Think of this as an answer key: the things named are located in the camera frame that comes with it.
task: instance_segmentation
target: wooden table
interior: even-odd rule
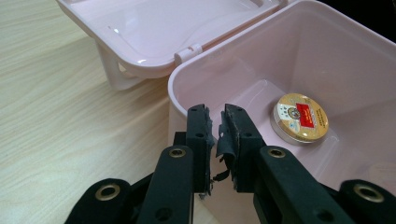
[[[131,184],[167,146],[168,77],[113,91],[54,0],[0,1],[0,222],[63,223],[84,191]],[[200,202],[195,223],[216,223]]]

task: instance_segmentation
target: screw hole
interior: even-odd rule
[[[274,149],[274,148],[269,149],[268,154],[270,154],[270,156],[275,157],[275,158],[283,158],[286,156],[286,154],[283,150]]]
[[[157,218],[157,220],[161,222],[165,222],[169,220],[171,216],[172,216],[172,209],[170,208],[160,208],[155,213],[155,218]]]
[[[169,151],[169,156],[173,158],[180,158],[186,155],[186,151],[181,148],[174,148]]]
[[[99,201],[109,201],[117,197],[120,193],[120,186],[117,184],[104,185],[96,191],[95,197]]]
[[[314,211],[315,216],[324,222],[333,222],[334,216],[327,210],[317,209]]]
[[[357,184],[354,188],[355,192],[361,196],[363,199],[373,202],[373,203],[382,203],[384,202],[384,196],[376,189],[373,189],[370,186]]]

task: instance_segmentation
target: red label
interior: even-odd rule
[[[297,110],[300,112],[300,124],[306,128],[314,128],[314,121],[311,117],[309,105],[296,104]]]

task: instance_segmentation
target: tin lid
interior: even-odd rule
[[[274,130],[282,139],[294,145],[316,142],[329,129],[323,108],[299,93],[281,97],[273,113],[271,124]]]
[[[134,76],[163,77],[175,54],[210,49],[280,9],[281,0],[57,0]]]

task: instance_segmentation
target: metal screw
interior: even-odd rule
[[[384,196],[376,189],[373,189],[370,186],[357,184],[353,188],[355,193],[361,196],[363,199],[373,202],[373,203],[382,203],[384,202]]]
[[[270,148],[268,150],[268,154],[275,158],[284,158],[286,156],[286,153],[283,150],[277,148]]]
[[[109,201],[117,197],[120,193],[120,186],[117,184],[103,185],[96,191],[95,197],[99,201]]]
[[[174,148],[169,151],[169,156],[173,158],[184,157],[184,155],[186,155],[186,151],[181,148]]]

